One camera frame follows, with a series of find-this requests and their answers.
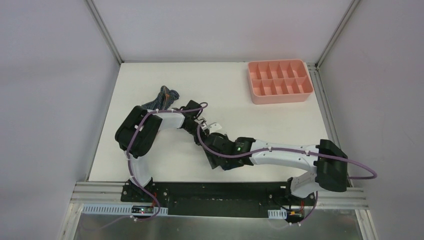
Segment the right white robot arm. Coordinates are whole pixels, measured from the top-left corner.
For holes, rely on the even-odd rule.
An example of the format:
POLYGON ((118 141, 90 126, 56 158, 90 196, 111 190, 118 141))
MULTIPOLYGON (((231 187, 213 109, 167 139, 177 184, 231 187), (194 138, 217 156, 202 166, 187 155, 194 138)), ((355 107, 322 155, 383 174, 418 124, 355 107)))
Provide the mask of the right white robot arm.
POLYGON ((342 193, 347 190, 347 155, 332 141, 321 139, 318 145, 276 144, 251 137, 229 140, 221 133, 201 136, 203 147, 213 169, 228 171, 244 166, 276 165, 304 170, 290 177, 284 190, 284 200, 296 205, 309 194, 326 190, 342 193))

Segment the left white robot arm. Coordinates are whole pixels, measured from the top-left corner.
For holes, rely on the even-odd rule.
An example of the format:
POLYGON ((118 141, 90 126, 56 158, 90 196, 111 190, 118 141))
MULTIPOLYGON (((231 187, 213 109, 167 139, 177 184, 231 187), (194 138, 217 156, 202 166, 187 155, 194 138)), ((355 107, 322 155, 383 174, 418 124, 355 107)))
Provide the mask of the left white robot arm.
POLYGON ((201 128, 200 136, 197 136, 197 127, 206 122, 198 122, 198 119, 207 106, 206 102, 197 103, 194 100, 190 100, 186 106, 166 110, 148 110, 137 105, 119 126, 114 139, 127 158, 129 180, 136 185, 133 195, 140 202, 149 201, 153 195, 153 189, 148 185, 153 177, 145 156, 158 133, 182 129, 192 135, 195 144, 199 145, 200 139, 203 140, 210 133, 209 130, 201 128))

